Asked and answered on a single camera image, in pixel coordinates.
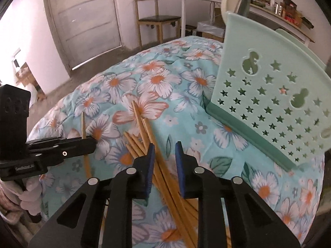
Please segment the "left white gloved hand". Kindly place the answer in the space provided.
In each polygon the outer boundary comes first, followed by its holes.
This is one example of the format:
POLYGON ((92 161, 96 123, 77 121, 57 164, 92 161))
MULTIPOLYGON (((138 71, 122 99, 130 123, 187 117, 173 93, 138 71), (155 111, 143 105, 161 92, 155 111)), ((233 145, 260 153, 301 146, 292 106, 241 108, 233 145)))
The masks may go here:
POLYGON ((37 216, 41 213, 42 204, 42 183, 39 176, 28 178, 25 184, 25 190, 18 187, 18 198, 20 199, 20 207, 28 211, 32 216, 37 216))

